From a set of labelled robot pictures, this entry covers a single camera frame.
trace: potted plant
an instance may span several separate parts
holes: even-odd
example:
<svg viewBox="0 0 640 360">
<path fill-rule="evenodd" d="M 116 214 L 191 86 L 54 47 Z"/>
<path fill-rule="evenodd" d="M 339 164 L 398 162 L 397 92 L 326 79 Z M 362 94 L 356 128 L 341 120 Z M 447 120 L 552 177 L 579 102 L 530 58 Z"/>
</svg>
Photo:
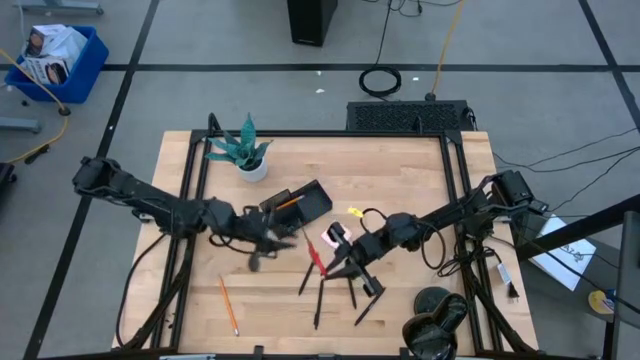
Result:
<svg viewBox="0 0 640 360">
<path fill-rule="evenodd" d="M 251 114 L 247 115 L 247 120 L 242 125 L 240 141 L 226 131 L 223 131 L 223 134 L 226 142 L 216 138 L 210 138 L 209 141 L 217 148 L 225 151 L 225 153 L 212 152 L 207 154 L 207 158 L 235 164 L 238 172 L 246 181 L 258 182 L 264 179 L 267 176 L 267 159 L 265 159 L 264 154 L 267 152 L 267 146 L 271 144 L 271 141 L 264 142 L 256 147 L 256 128 L 253 125 Z"/>
</svg>

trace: green leaves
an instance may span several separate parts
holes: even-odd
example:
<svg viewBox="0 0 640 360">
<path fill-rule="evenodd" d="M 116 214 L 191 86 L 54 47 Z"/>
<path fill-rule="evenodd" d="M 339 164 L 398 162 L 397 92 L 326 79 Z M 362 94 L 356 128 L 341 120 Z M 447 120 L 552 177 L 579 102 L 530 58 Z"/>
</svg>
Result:
<svg viewBox="0 0 640 360">
<path fill-rule="evenodd" d="M 222 134 L 226 142 L 216 138 L 210 138 L 209 141 L 226 153 L 209 153 L 206 155 L 207 158 L 216 161 L 228 161 L 243 169 L 251 169 L 256 164 L 259 164 L 267 152 L 267 147 L 272 142 L 264 142 L 256 148 L 256 128 L 253 125 L 251 114 L 247 114 L 247 120 L 245 120 L 242 129 L 240 129 L 240 141 L 226 131 L 223 131 Z"/>
</svg>

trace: wooden tabletop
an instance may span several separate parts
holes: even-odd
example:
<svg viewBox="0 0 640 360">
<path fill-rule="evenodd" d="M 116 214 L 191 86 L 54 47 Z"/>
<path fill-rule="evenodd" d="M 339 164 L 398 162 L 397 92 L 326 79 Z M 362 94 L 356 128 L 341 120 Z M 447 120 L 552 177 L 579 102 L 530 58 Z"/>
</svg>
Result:
<svg viewBox="0 0 640 360">
<path fill-rule="evenodd" d="M 153 185 L 177 195 L 188 149 L 189 132 L 166 132 Z M 472 186 L 484 176 L 495 173 L 488 136 L 484 132 L 463 133 L 464 149 Z M 318 179 L 333 200 L 333 210 L 309 224 L 306 229 L 323 262 L 333 258 L 332 249 L 320 239 L 320 234 L 333 221 L 340 221 L 354 236 L 363 230 L 358 218 L 347 213 L 349 207 L 375 207 L 386 214 L 409 212 L 422 216 L 448 203 L 444 169 L 439 143 L 426 138 L 275 138 L 267 152 L 269 172 L 257 183 L 243 181 L 230 163 L 210 162 L 205 198 L 216 196 L 233 204 L 237 213 L 244 205 L 258 204 L 284 190 L 295 190 Z M 201 158 L 202 148 L 197 159 Z M 453 164 L 455 152 L 450 148 Z M 199 160 L 194 169 L 199 168 Z M 457 192 L 462 193 L 457 169 Z M 197 176 L 190 188 L 194 196 Z M 367 215 L 366 225 L 376 229 L 382 221 L 375 214 Z M 446 258 L 453 255 L 454 233 L 451 227 L 443 232 L 447 243 Z M 251 353 L 255 345 L 265 346 L 271 354 L 379 354 L 396 355 L 405 346 L 401 329 L 413 316 L 416 294 L 428 286 L 441 286 L 464 294 L 460 274 L 439 278 L 427 268 L 419 252 L 395 249 L 383 259 L 373 262 L 368 271 L 387 288 L 380 301 L 357 327 L 355 319 L 367 306 L 359 282 L 354 282 L 358 309 L 351 304 L 348 284 L 344 279 L 325 283 L 322 315 L 318 330 L 313 316 L 318 299 L 320 277 L 314 270 L 305 292 L 298 288 L 309 266 L 310 258 L 302 238 L 294 250 L 281 251 L 278 259 L 263 259 L 258 273 L 247 267 L 247 256 L 229 249 L 211 246 L 208 232 L 196 240 L 189 294 L 180 339 L 180 352 Z M 509 229 L 495 224 L 495 236 L 511 242 Z M 138 255 L 158 237 L 154 224 L 142 225 Z M 158 301 L 169 241 L 154 249 L 140 263 L 131 280 L 129 296 L 122 319 L 122 334 L 130 339 Z M 511 326 L 530 346 L 537 348 L 527 298 L 515 251 L 506 244 L 491 239 L 486 245 L 494 248 L 507 267 L 516 289 L 517 302 L 507 297 L 495 266 L 497 260 L 487 259 L 493 295 Z M 239 241 L 234 245 L 246 250 Z M 430 263 L 437 263 L 442 253 L 435 237 L 425 244 Z M 240 330 L 235 337 L 223 297 L 218 286 L 222 275 L 229 293 Z M 479 301 L 483 342 L 491 349 L 486 313 Z M 163 345 L 168 344 L 173 322 L 173 310 L 163 323 Z M 466 319 L 456 331 L 458 354 L 474 355 L 471 331 Z"/>
</svg>

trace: concrete floor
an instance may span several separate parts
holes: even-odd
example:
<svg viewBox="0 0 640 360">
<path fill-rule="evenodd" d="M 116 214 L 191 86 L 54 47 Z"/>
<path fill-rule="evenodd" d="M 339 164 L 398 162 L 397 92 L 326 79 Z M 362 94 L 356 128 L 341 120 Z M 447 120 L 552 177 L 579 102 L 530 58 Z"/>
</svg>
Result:
<svg viewBox="0 0 640 360">
<path fill-rule="evenodd" d="M 95 26 L 110 50 L 109 64 L 128 64 L 151 0 L 101 0 L 101 17 L 27 13 L 27 26 L 42 23 Z M 341 1 L 323 48 L 290 41 L 284 0 L 162 0 L 140 64 L 367 64 L 375 60 L 385 1 Z M 620 65 L 640 64 L 634 0 L 591 1 L 595 17 Z M 415 11 L 408 2 L 405 11 Z M 393 13 L 382 63 L 437 63 L 455 7 L 424 5 L 421 17 Z M 0 44 L 17 54 L 19 16 L 0 3 Z M 447 63 L 503 65 L 606 65 L 586 17 L 574 0 L 468 1 L 453 36 Z M 150 181 L 167 130 L 203 128 L 213 111 L 225 128 L 238 128 L 246 112 L 262 129 L 343 129 L 346 104 L 369 100 L 358 87 L 359 71 L 169 72 L 138 71 L 124 103 L 108 155 Z M 405 71 L 392 99 L 419 100 L 434 73 Z M 79 197 L 71 177 L 83 155 L 95 155 L 112 115 L 124 71 L 104 71 L 83 105 L 72 105 L 65 137 L 33 165 L 19 164 L 20 180 L 0 209 L 0 358 L 23 355 L 67 239 Z M 624 73 L 640 93 L 640 74 Z M 388 79 L 373 78 L 383 86 Z M 444 72 L 440 99 L 466 99 L 494 150 L 529 163 L 636 126 L 611 72 Z M 20 154 L 55 134 L 61 120 L 51 104 L 24 107 L 19 91 L 0 91 L 0 114 L 43 122 L 38 135 L 0 131 L 0 159 Z M 638 133 L 616 138 L 548 164 L 569 165 L 636 146 Z M 588 214 L 640 191 L 634 155 L 558 214 Z M 570 197 L 613 160 L 555 174 L 526 172 L 537 197 L 552 206 Z M 93 202 L 40 356 L 106 351 L 132 261 L 139 224 L 128 210 Z M 619 245 L 619 231 L 596 236 Z M 601 351 L 604 323 L 527 292 L 540 348 L 586 356 Z M 625 329 L 621 356 L 640 359 Z"/>
</svg>

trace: blue bin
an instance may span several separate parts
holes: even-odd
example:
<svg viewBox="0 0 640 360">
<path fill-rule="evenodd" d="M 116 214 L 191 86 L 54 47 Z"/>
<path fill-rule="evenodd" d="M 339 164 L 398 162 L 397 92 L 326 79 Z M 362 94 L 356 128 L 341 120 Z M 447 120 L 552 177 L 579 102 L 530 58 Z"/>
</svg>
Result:
<svg viewBox="0 0 640 360">
<path fill-rule="evenodd" d="M 74 26 L 79 33 L 87 38 L 87 44 L 80 52 L 67 81 L 62 85 L 44 85 L 63 103 L 81 104 L 87 100 L 93 84 L 95 84 L 100 74 L 102 65 L 109 56 L 109 50 L 98 35 L 96 29 L 91 26 Z M 9 69 L 9 73 L 4 78 L 7 85 L 12 85 L 22 90 L 28 97 L 36 101 L 53 101 L 38 85 L 24 76 L 15 66 Z"/>
</svg>

